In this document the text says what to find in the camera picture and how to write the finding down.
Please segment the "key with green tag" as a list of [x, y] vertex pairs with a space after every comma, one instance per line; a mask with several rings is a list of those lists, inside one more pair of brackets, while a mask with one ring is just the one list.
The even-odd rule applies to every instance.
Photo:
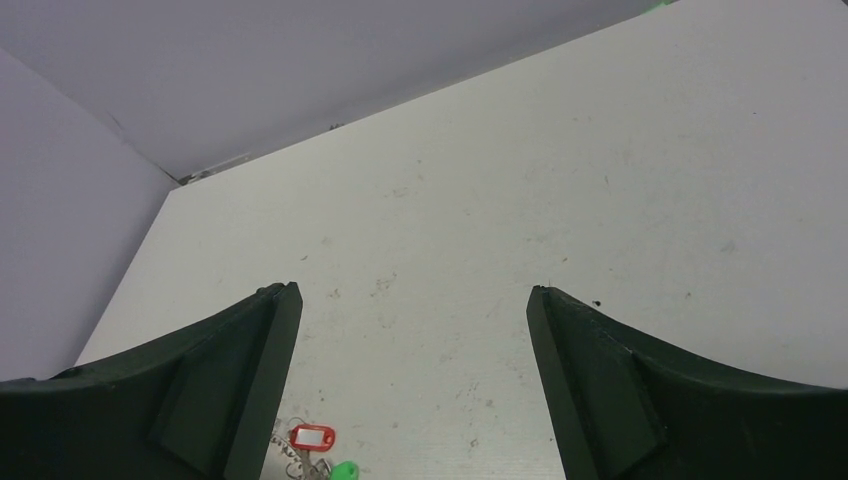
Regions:
[[345, 461], [335, 465], [329, 473], [328, 480], [359, 480], [360, 468], [353, 461]]

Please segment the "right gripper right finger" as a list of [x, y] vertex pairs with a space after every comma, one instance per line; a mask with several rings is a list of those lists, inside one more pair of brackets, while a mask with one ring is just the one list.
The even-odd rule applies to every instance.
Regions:
[[526, 316], [569, 479], [843, 479], [847, 393], [734, 368], [536, 286]]

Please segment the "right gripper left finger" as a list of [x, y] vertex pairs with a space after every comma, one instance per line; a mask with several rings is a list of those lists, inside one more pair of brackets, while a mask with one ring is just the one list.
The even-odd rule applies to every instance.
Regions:
[[275, 283], [46, 380], [1, 385], [5, 479], [256, 479], [303, 300]]

